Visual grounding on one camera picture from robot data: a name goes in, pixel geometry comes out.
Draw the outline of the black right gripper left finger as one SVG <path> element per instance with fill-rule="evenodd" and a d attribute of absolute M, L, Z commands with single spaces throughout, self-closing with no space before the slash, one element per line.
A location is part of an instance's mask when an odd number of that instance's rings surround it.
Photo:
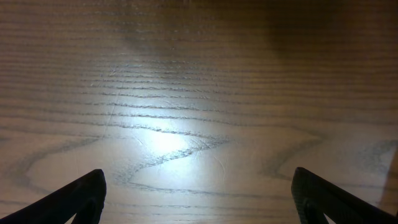
<path fill-rule="evenodd" d="M 104 209 L 104 172 L 95 169 L 35 203 L 1 218 L 3 224 L 98 224 Z"/>

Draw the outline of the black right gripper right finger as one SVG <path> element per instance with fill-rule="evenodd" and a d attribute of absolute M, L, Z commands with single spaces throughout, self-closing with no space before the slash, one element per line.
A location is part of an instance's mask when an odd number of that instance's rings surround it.
<path fill-rule="evenodd" d="M 316 174 L 298 167 L 291 192 L 301 223 L 396 224 L 397 217 L 355 197 Z"/>

